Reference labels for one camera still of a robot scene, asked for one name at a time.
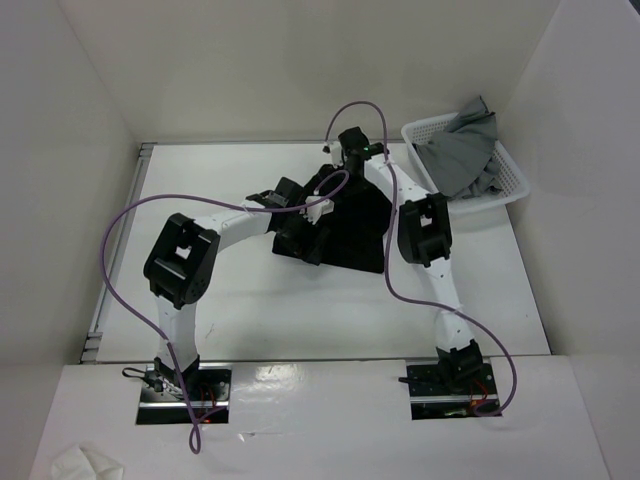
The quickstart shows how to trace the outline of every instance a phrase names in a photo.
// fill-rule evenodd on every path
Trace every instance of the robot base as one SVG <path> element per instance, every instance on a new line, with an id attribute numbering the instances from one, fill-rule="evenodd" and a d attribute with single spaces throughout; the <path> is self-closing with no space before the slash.
<path id="1" fill-rule="evenodd" d="M 147 366 L 147 376 L 155 379 L 153 365 Z M 229 423 L 229 392 L 231 390 L 231 369 L 222 363 L 200 363 L 198 388 L 194 388 L 189 398 L 197 416 L 204 415 L 215 407 L 223 407 L 212 414 L 205 423 Z M 142 384 L 136 425 L 171 425 L 191 423 L 184 401 L 171 393 L 171 386 L 165 383 L 164 391 L 158 392 L 146 383 Z"/>

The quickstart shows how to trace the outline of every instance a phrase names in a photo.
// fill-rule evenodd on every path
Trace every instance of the white plastic basket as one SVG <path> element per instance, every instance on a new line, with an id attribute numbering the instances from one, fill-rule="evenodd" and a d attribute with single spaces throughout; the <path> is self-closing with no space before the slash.
<path id="1" fill-rule="evenodd" d="M 423 186 L 432 193 L 437 192 L 438 189 L 433 183 L 429 172 L 427 172 L 427 169 L 422 164 L 422 161 L 420 161 L 418 152 L 416 152 L 412 144 L 427 143 L 434 132 L 444 130 L 456 115 L 457 113 L 455 112 L 449 113 L 447 115 L 440 115 L 439 117 L 418 120 L 417 122 L 408 123 L 402 127 L 402 138 L 404 138 L 407 144 L 409 160 L 415 165 L 423 177 L 422 179 L 425 182 Z M 499 162 L 501 166 L 498 180 L 500 181 L 502 192 L 498 194 L 487 193 L 476 198 L 450 200 L 449 213 L 452 215 L 462 215 L 465 213 L 479 212 L 488 208 L 497 207 L 498 205 L 515 202 L 529 195 L 531 190 L 529 182 L 500 142 L 496 142 L 493 158 Z"/>

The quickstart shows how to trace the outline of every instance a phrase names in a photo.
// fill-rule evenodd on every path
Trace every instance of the white floor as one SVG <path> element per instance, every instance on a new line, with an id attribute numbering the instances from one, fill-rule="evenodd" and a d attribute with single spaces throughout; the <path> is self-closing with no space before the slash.
<path id="1" fill-rule="evenodd" d="M 498 391 L 511 386 L 493 359 Z M 188 425 L 135 426 L 140 384 L 123 365 L 68 366 L 31 473 L 80 443 L 144 479 L 438 480 L 608 478 L 565 357 L 516 359 L 518 394 L 502 418 L 412 421 L 399 360 L 237 364 L 230 421 L 203 427 L 203 450 Z"/>
<path id="2" fill-rule="evenodd" d="M 398 164 L 415 175 L 404 145 Z M 189 193 L 239 203 L 275 187 L 282 176 L 306 183 L 329 162 L 320 144 L 155 146 L 141 197 Z M 142 267 L 167 217 L 197 216 L 214 207 L 163 200 L 142 206 L 116 267 L 116 287 L 145 315 L 155 305 Z M 489 326 L 512 354 L 548 354 L 549 347 L 505 208 L 454 218 L 452 263 L 464 309 Z M 434 356 L 436 311 L 399 303 L 381 275 L 311 266 L 273 255 L 272 235 L 225 250 L 198 304 L 196 339 L 203 359 L 363 359 Z M 394 251 L 398 290 L 429 298 L 412 267 Z M 110 297 L 99 317 L 101 362 L 151 361 L 156 335 Z M 485 355 L 500 354 L 484 335 Z"/>

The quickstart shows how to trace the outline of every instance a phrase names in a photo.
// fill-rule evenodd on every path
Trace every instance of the purple cable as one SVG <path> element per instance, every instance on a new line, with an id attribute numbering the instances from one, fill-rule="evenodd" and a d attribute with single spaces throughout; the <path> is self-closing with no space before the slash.
<path id="1" fill-rule="evenodd" d="M 324 142 L 328 143 L 329 135 L 331 134 L 331 128 L 333 127 L 333 124 L 335 123 L 338 116 L 344 110 L 354 105 L 368 105 L 374 108 L 378 112 L 378 115 L 380 115 L 380 120 L 382 121 L 382 135 L 383 135 L 382 144 L 384 145 L 384 149 L 383 149 L 384 159 L 386 160 L 387 166 L 389 167 L 389 173 L 391 174 L 391 180 L 393 184 L 393 198 L 391 200 L 391 218 L 389 219 L 389 230 L 387 233 L 387 241 L 386 241 L 385 253 L 384 253 L 384 281 L 387 284 L 387 289 L 389 290 L 389 293 L 391 293 L 391 295 L 393 295 L 395 298 L 397 298 L 402 302 L 411 303 L 414 305 L 426 305 L 428 307 L 435 307 L 435 308 L 439 308 L 441 310 L 446 310 L 447 312 L 456 314 L 458 317 L 462 318 L 463 320 L 466 320 L 472 325 L 475 325 L 476 327 L 478 327 L 480 330 L 486 333 L 496 343 L 496 345 L 498 345 L 498 347 L 500 347 L 500 350 L 502 350 L 502 352 L 504 353 L 504 356 L 507 359 L 507 362 L 509 362 L 509 366 L 511 367 L 511 374 L 513 377 L 509 396 L 498 409 L 493 410 L 490 413 L 482 413 L 478 410 L 480 407 L 482 407 L 482 404 L 479 404 L 473 410 L 473 412 L 479 417 L 492 417 L 495 415 L 499 415 L 512 402 L 513 397 L 516 394 L 516 389 L 518 388 L 518 373 L 516 371 L 516 365 L 513 362 L 513 358 L 511 354 L 507 351 L 507 348 L 500 341 L 500 339 L 498 339 L 498 337 L 496 337 L 495 334 L 491 330 L 489 330 L 487 327 L 485 327 L 483 324 L 481 324 L 477 320 L 474 320 L 469 315 L 466 315 L 465 313 L 462 313 L 456 310 L 450 305 L 446 305 L 444 303 L 439 303 L 439 302 L 432 302 L 429 300 L 417 300 L 413 298 L 404 297 L 400 295 L 398 292 L 396 292 L 396 290 L 393 288 L 393 285 L 391 285 L 391 272 L 390 272 L 391 240 L 393 238 L 393 228 L 395 226 L 396 213 L 397 213 L 397 207 L 398 207 L 398 179 L 396 177 L 396 172 L 393 169 L 393 166 L 389 162 L 389 153 L 387 151 L 387 143 L 388 143 L 387 120 L 385 119 L 384 114 L 382 113 L 382 110 L 375 103 L 369 102 L 368 100 L 357 100 L 355 102 L 347 103 L 346 105 L 341 107 L 340 110 L 338 110 L 333 116 L 333 118 L 331 119 L 331 122 L 329 123 L 329 128 L 327 128 L 327 133 L 325 134 L 325 137 L 324 137 Z"/>
<path id="2" fill-rule="evenodd" d="M 198 428 L 199 424 L 202 423 L 202 421 L 205 418 L 207 418 L 209 415 L 212 415 L 217 410 L 213 410 L 213 411 L 207 413 L 206 415 L 204 415 L 204 416 L 202 416 L 200 418 L 196 417 L 195 411 L 193 410 L 193 407 L 191 405 L 191 401 L 189 400 L 189 395 L 187 395 L 187 386 L 185 384 L 184 378 L 182 377 L 182 373 L 180 371 L 180 365 L 178 364 L 178 359 L 176 357 L 176 353 L 175 353 L 175 351 L 173 349 L 173 345 L 169 341 L 169 337 L 167 337 L 167 334 L 164 333 L 160 327 L 158 327 L 155 323 L 153 323 L 151 320 L 149 320 L 147 317 L 145 317 L 142 313 L 140 313 L 138 310 L 136 310 L 133 306 L 131 306 L 124 298 L 122 298 L 120 296 L 120 294 L 116 291 L 114 286 L 112 285 L 111 280 L 109 279 L 109 275 L 107 274 L 107 261 L 106 261 L 106 258 L 105 258 L 106 257 L 106 250 L 107 250 L 107 241 L 109 240 L 109 236 L 110 236 L 111 232 L 113 231 L 114 227 L 118 224 L 120 219 L 122 217 L 124 217 L 127 213 L 129 213 L 131 210 L 133 210 L 133 209 L 135 209 L 135 208 L 137 208 L 140 205 L 143 205 L 145 203 L 153 202 L 155 200 L 169 199 L 169 198 L 171 198 L 171 199 L 181 199 L 181 200 L 193 200 L 193 201 L 196 201 L 196 202 L 209 203 L 211 205 L 217 205 L 219 207 L 224 207 L 224 208 L 228 208 L 230 210 L 236 210 L 236 211 L 239 211 L 239 212 L 254 212 L 254 213 L 291 213 L 291 212 L 298 212 L 300 210 L 304 210 L 305 208 L 309 208 L 309 207 L 312 207 L 314 205 L 318 205 L 319 203 L 322 203 L 325 200 L 330 199 L 336 193 L 338 193 L 340 190 L 342 190 L 344 188 L 344 186 L 347 184 L 347 182 L 349 181 L 349 172 L 347 172 L 346 170 L 336 170 L 331 175 L 329 175 L 324 180 L 322 180 L 322 182 L 320 182 L 320 184 L 316 187 L 316 189 L 319 190 L 326 182 L 328 182 L 329 180 L 334 178 L 336 175 L 342 175 L 344 177 L 342 179 L 342 182 L 340 182 L 340 185 L 338 185 L 336 188 L 334 188 L 327 195 L 325 195 L 323 197 L 320 197 L 319 199 L 314 200 L 313 202 L 306 203 L 304 205 L 297 205 L 297 206 L 294 206 L 294 207 L 284 207 L 284 208 L 241 207 L 241 206 L 238 206 L 238 205 L 233 205 L 231 203 L 221 202 L 221 201 L 218 201 L 218 200 L 213 200 L 213 199 L 205 198 L 205 197 L 198 197 L 198 196 L 195 196 L 195 195 L 183 195 L 183 194 L 178 194 L 178 193 L 167 193 L 167 194 L 161 194 L 161 195 L 153 195 L 151 197 L 142 198 L 142 199 L 138 200 L 137 202 L 133 202 L 132 204 L 130 204 L 127 207 L 125 207 L 124 210 L 122 210 L 120 213 L 118 213 L 115 217 L 113 217 L 111 222 L 109 222 L 109 225 L 107 226 L 107 228 L 106 228 L 106 230 L 104 232 L 104 235 L 102 236 L 102 241 L 100 242 L 100 262 L 99 262 L 100 263 L 100 274 L 102 275 L 102 279 L 104 281 L 105 286 L 107 287 L 107 290 L 109 290 L 109 293 L 111 293 L 111 295 L 113 295 L 113 298 L 115 298 L 118 301 L 118 303 L 120 303 L 120 305 L 122 305 L 124 308 L 126 308 L 130 313 L 132 313 L 134 316 L 138 317 L 145 324 L 147 324 L 149 327 L 151 327 L 158 335 L 160 335 L 160 337 L 167 344 L 167 349 L 169 350 L 169 355 L 171 355 L 171 360 L 173 360 L 174 368 L 175 368 L 175 370 L 176 370 L 176 372 L 178 374 L 177 375 L 178 376 L 178 383 L 180 384 L 180 388 L 184 392 L 184 400 L 185 400 L 185 404 L 187 405 L 187 412 L 189 413 L 189 419 L 191 420 L 191 423 L 193 425 L 193 428 L 191 429 L 191 433 L 189 435 L 189 448 L 191 448 L 191 451 L 193 453 L 195 453 L 195 454 L 200 453 L 200 449 L 201 449 L 201 446 L 202 446 L 202 439 L 200 437 L 200 429 Z"/>

